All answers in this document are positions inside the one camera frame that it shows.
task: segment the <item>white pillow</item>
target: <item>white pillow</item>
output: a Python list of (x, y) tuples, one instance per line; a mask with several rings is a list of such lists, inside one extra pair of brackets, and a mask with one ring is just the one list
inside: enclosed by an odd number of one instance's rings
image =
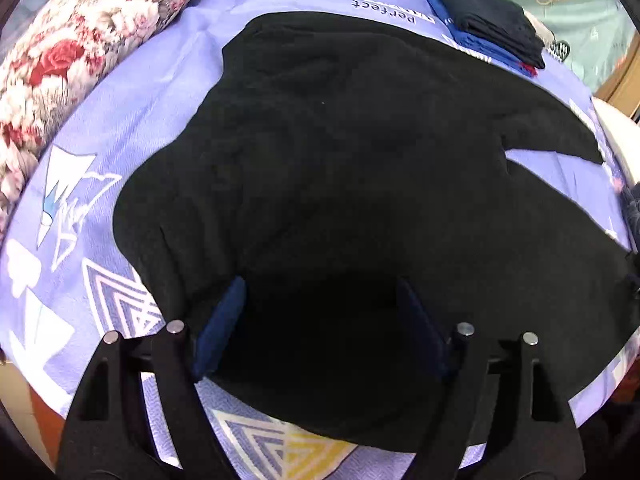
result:
[(640, 182), (640, 127), (617, 108), (600, 99), (591, 98), (602, 129), (616, 154), (626, 183)]

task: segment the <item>folded clothes stack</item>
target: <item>folded clothes stack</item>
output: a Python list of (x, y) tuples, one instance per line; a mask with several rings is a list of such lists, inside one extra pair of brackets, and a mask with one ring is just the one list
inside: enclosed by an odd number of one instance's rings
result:
[(535, 76), (537, 74), (534, 67), (521, 62), (517, 56), (514, 56), (511, 52), (504, 50), (501, 46), (457, 29), (449, 15), (449, 12), (447, 11), (447, 7), (444, 6), (441, 0), (427, 0), (427, 2), (431, 6), (431, 9), (433, 9), (433, 12), (436, 13), (436, 16), (440, 18), (445, 25), (447, 25), (450, 34), (453, 36), (453, 39), (456, 40), (457, 44), (471, 48), (476, 52), (487, 54), (493, 59), (501, 61), (505, 65), (517, 70), (521, 74), (527, 76)]
[[(545, 67), (545, 43), (536, 35), (521, 6), (510, 0), (440, 1), (458, 31), (500, 47), (515, 56), (523, 68)], [(466, 41), (475, 39), (466, 37)]]

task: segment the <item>blue folded fabric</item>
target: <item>blue folded fabric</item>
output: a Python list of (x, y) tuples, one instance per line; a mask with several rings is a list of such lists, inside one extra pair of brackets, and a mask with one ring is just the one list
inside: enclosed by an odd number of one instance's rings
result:
[(470, 48), (471, 50), (475, 50), (476, 52), (480, 52), (481, 54), (487, 54), (493, 59), (501, 61), (505, 65), (508, 65), (511, 68), (517, 70), (521, 74), (532, 77), (531, 72), (523, 67), (521, 60), (514, 56), (511, 52), (507, 52), (495, 43), (491, 43), (491, 41), (484, 40), (483, 38), (478, 38), (473, 34), (469, 34), (468, 32), (463, 32), (462, 30), (457, 29), (456, 25), (451, 19), (451, 16), (449, 15), (447, 7), (444, 6), (441, 0), (427, 0), (427, 2), (431, 6), (431, 9), (433, 9), (433, 12), (436, 13), (436, 16), (445, 25), (447, 25), (449, 32), (451, 33), (453, 39), (457, 44), (466, 48)]
[(218, 369), (222, 353), (236, 328), (245, 301), (246, 283), (240, 276), (236, 276), (213, 309), (207, 325), (196, 341), (191, 373), (197, 381), (205, 374)]

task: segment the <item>bed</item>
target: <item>bed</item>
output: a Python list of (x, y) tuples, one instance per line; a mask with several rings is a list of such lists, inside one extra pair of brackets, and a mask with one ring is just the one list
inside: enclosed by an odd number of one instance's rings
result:
[[(222, 74), (222, 47), (255, 16), (286, 10), (376, 19), (462, 49), (425, 0), (191, 0), (171, 27), (124, 59), (44, 151), (0, 254), (0, 346), (56, 412), (68, 411), (105, 332), (119, 330), (133, 337), (164, 325), (152, 296), (113, 241), (113, 207), (124, 181), (183, 130)], [(605, 161), (598, 166), (526, 150), (512, 150), (508, 157), (574, 200), (629, 250), (616, 195), (623, 177), (591, 92), (567, 67), (544, 55), (547, 69), (532, 82), (591, 129)], [(640, 330), (570, 400), (578, 425), (606, 402), (639, 348)], [(158, 453), (176, 464), (153, 375), (143, 376), (143, 389)], [(309, 434), (257, 412), (209, 380), (197, 389), (216, 436), (243, 479), (393, 479), (402, 476), (412, 459), (410, 454)], [(482, 443), (469, 447), (461, 465), (479, 460), (483, 450)]]

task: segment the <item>yellow triangle pattern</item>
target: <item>yellow triangle pattern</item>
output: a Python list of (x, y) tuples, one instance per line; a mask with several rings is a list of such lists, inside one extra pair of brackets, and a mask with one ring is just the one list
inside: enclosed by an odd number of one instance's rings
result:
[(282, 480), (322, 480), (355, 448), (355, 444), (317, 436), (287, 424)]

